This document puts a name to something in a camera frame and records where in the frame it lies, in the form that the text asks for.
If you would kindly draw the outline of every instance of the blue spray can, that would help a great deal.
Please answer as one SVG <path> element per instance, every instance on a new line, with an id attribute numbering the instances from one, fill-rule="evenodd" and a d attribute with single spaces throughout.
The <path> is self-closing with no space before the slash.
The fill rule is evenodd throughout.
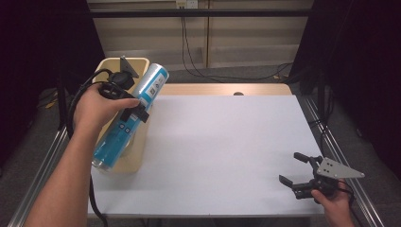
<path id="1" fill-rule="evenodd" d="M 132 95 L 141 101 L 146 111 L 159 94 L 168 77 L 169 74 L 162 65 L 153 63 L 136 85 Z M 93 166 L 110 171 L 141 123 L 141 120 L 134 113 L 126 122 L 121 120 L 122 113 L 123 111 L 118 113 L 96 144 L 94 159 L 92 160 Z"/>

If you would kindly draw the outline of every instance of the white table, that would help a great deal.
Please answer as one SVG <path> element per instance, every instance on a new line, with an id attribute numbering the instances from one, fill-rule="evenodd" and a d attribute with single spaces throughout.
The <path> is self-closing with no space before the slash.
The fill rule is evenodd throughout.
<path id="1" fill-rule="evenodd" d="M 112 218 L 322 214 L 320 205 L 296 200 L 278 181 L 279 174 L 294 183 L 312 178 L 310 165 L 294 152 L 320 155 L 295 96 L 161 93 L 141 168 L 132 174 L 92 170 L 97 206 Z M 90 205 L 88 212 L 94 215 Z"/>

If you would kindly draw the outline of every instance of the metal frame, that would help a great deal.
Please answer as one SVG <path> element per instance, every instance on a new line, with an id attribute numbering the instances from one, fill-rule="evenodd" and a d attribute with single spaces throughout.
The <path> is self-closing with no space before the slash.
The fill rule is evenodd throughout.
<path id="1" fill-rule="evenodd" d="M 319 120 L 318 107 L 311 97 L 305 98 L 305 104 L 309 109 L 314 120 Z M 319 131 L 324 131 L 323 140 L 325 144 L 329 147 L 329 150 L 335 160 L 343 165 L 350 166 L 342 153 L 339 144 L 334 138 L 333 134 L 328 127 L 325 127 L 323 123 L 318 124 Z M 385 226 L 380 216 L 378 215 L 374 204 L 369 198 L 368 194 L 363 189 L 358 179 L 347 179 L 346 180 L 354 189 L 355 197 L 357 198 L 357 203 L 368 221 L 370 226 Z"/>
<path id="2" fill-rule="evenodd" d="M 56 133 L 56 136 L 53 140 L 53 143 L 50 146 L 46 156 L 44 157 L 44 161 L 41 164 L 38 172 L 36 173 L 35 178 L 32 181 L 29 189 L 24 195 L 23 200 L 18 205 L 17 210 L 15 211 L 11 221 L 9 222 L 9 227 L 22 227 L 26 221 L 26 217 L 29 214 L 30 208 L 33 205 L 33 202 L 39 195 L 39 192 L 42 190 L 42 187 L 46 183 L 52 169 L 54 168 L 54 164 L 58 160 L 59 154 L 61 153 L 61 147 L 65 138 L 67 136 L 67 130 L 64 127 L 60 131 Z"/>
<path id="3" fill-rule="evenodd" d="M 307 17 L 327 15 L 333 11 L 316 12 L 311 9 L 152 9 L 113 10 L 91 9 L 93 18 L 135 18 L 135 17 Z"/>

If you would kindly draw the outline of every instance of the black cable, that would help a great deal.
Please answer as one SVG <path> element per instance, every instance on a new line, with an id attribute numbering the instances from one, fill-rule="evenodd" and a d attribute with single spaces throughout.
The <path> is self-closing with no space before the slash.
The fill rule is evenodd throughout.
<path id="1" fill-rule="evenodd" d="M 140 221 L 141 221 L 141 223 L 142 223 L 142 225 L 143 225 L 144 227 L 148 227 L 147 222 L 146 222 L 143 218 L 140 218 Z"/>
<path id="2" fill-rule="evenodd" d="M 211 79 L 211 80 L 213 80 L 213 81 L 222 83 L 222 81 L 220 81 L 220 80 L 218 80 L 218 79 L 212 79 L 212 78 L 210 78 L 210 77 L 206 77 L 205 75 L 203 75 L 203 74 L 195 67 L 194 62 L 192 61 L 191 52 L 189 51 L 189 44 L 188 44 L 188 39 L 187 39 L 187 37 L 186 37 L 186 25 L 185 25 L 185 19 L 184 19 L 184 17 L 181 18 L 181 23 L 182 23 L 182 27 L 183 27 L 183 50 L 184 50 L 184 47 L 185 47 L 185 41 L 184 41 L 184 39 L 185 39 L 185 40 L 186 40 L 186 48 L 187 48 L 187 51 L 188 51 L 188 54 L 189 54 L 189 59 L 191 60 L 192 66 L 193 66 L 194 69 L 199 73 L 199 75 L 193 74 L 191 71 L 189 71 L 189 69 L 186 67 L 185 58 L 184 58 L 184 56 L 183 56 L 183 67 L 185 68 L 185 70 L 186 70 L 190 75 L 192 75 L 192 76 L 194 76 L 194 77 L 198 77 L 198 78 L 207 78 L 207 79 Z"/>
<path id="3" fill-rule="evenodd" d="M 109 69 L 97 70 L 80 86 L 79 90 L 77 91 L 77 94 L 74 96 L 73 100 L 71 101 L 70 108 L 69 108 L 68 115 L 67 115 L 67 122 L 66 122 L 66 129 L 67 129 L 68 137 L 70 139 L 72 138 L 72 136 L 74 134 L 74 112 L 75 112 L 75 109 L 77 108 L 77 104 L 78 104 L 80 98 L 82 97 L 82 95 L 85 93 L 85 91 L 90 86 L 94 85 L 95 83 L 101 83 L 101 82 L 92 83 L 92 80 L 97 75 L 99 75 L 100 73 L 103 73 L 103 72 L 106 72 L 109 75 L 113 73 Z M 95 190 L 94 190 L 94 183 L 92 180 L 92 176 L 91 176 L 91 180 L 90 180 L 90 184 L 89 184 L 89 200 L 91 202 L 91 206 L 92 206 L 92 209 L 94 210 L 95 214 L 97 215 L 98 218 L 100 218 L 102 220 L 103 226 L 108 227 L 109 223 L 108 223 L 106 217 L 100 213 L 100 211 L 98 210 L 97 205 L 96 205 Z"/>
<path id="4" fill-rule="evenodd" d="M 265 77 L 261 77 L 261 78 L 239 78 L 239 77 L 224 77 L 224 76 L 213 76 L 213 75 L 206 76 L 206 75 L 204 75 L 203 73 L 201 73 L 201 72 L 197 69 L 197 67 L 195 66 L 194 62 L 192 61 L 192 56 L 191 56 L 191 53 L 190 53 L 190 51 L 189 51 L 189 43 L 188 43 L 188 39 L 187 39 L 187 35 L 186 35 L 185 18 L 182 17 L 182 20 L 181 20 L 181 21 L 182 21 L 182 26 L 183 26 L 183 49 L 184 49 L 184 40 L 185 40 L 185 42 L 186 42 L 186 49 L 187 49 L 187 52 L 188 52 L 188 55 L 189 55 L 189 59 L 191 60 L 192 66 L 194 67 L 195 71 L 197 71 L 197 72 L 199 73 L 198 75 L 196 75 L 196 74 L 193 74 L 192 72 L 190 72 L 190 71 L 186 68 L 185 60 L 184 60 L 184 57 L 183 57 L 183 67 L 184 67 L 185 70 L 186 70 L 189 74 L 191 74 L 192 76 L 200 77 L 200 78 L 207 78 L 207 79 L 211 79 L 211 80 L 214 80 L 214 81 L 220 82 L 220 83 L 223 83 L 223 81 L 218 80 L 218 79 L 261 80 L 261 79 L 269 79 L 269 78 L 271 78 L 271 77 L 274 77 L 274 76 L 276 76 L 277 74 L 279 74 L 281 71 L 283 71 L 284 69 L 286 69 L 289 65 L 292 65 L 292 62 L 282 63 L 282 64 L 280 64 L 280 65 L 277 66 L 277 72 L 276 72 L 276 73 L 271 74 L 271 75 L 268 75 L 268 76 L 265 76 Z"/>
<path id="5" fill-rule="evenodd" d="M 320 147 L 322 154 L 324 154 L 324 149 L 323 149 L 323 137 L 326 135 L 327 129 L 328 129 L 328 120 L 331 116 L 331 114 L 334 111 L 334 96 L 333 96 L 333 91 L 330 89 L 328 99 L 327 99 L 327 106 L 324 111 L 324 116 L 322 116 L 323 120 L 321 120 L 320 123 L 323 124 L 322 127 L 322 133 L 321 133 L 321 140 L 320 140 Z"/>
<path id="6" fill-rule="evenodd" d="M 344 182 L 344 181 L 339 181 L 339 182 L 340 183 L 344 183 L 350 189 L 350 190 L 346 190 L 346 189 L 338 188 L 339 191 L 345 192 L 345 193 L 350 195 L 350 200 L 348 201 L 349 207 L 350 207 L 350 211 L 351 211 L 352 215 L 354 216 L 355 220 L 357 221 L 357 224 L 360 227 L 363 227 L 362 221 L 360 221 L 359 217 L 357 216 L 357 214 L 355 213 L 355 211 L 354 211 L 354 209 L 352 207 L 352 204 L 353 204 L 353 202 L 355 200 L 354 189 L 347 182 Z"/>
<path id="7" fill-rule="evenodd" d="M 108 227 L 109 223 L 108 223 L 106 217 L 102 213 L 100 213 L 100 211 L 99 211 L 99 209 L 97 208 L 97 205 L 96 205 L 94 181 L 92 180 L 92 176 L 91 176 L 91 181 L 90 181 L 90 184 L 89 184 L 89 201 L 91 202 L 91 206 L 92 206 L 92 209 L 94 210 L 95 214 L 103 222 L 103 226 L 104 227 Z"/>
<path id="8" fill-rule="evenodd" d="M 66 123 L 66 129 L 68 133 L 68 137 L 72 137 L 74 133 L 74 112 L 77 107 L 77 103 L 79 102 L 80 98 L 82 97 L 83 93 L 85 93 L 86 89 L 88 89 L 89 86 L 91 86 L 92 80 L 99 74 L 106 72 L 109 75 L 112 74 L 113 72 L 110 71 L 109 69 L 99 69 L 97 70 L 94 74 L 92 74 L 79 88 L 77 91 L 76 95 L 74 96 L 73 100 L 70 103 L 70 108 L 68 110 L 68 115 L 67 115 L 67 123 Z"/>

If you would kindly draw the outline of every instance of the power outlet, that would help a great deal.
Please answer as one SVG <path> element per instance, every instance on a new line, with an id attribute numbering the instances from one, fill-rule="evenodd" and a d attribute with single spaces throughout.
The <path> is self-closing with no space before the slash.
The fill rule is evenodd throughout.
<path id="1" fill-rule="evenodd" d="M 197 9 L 198 8 L 198 0 L 187 0 L 186 8 L 187 9 Z"/>
<path id="2" fill-rule="evenodd" d="M 177 9 L 186 9 L 186 0 L 176 0 Z"/>

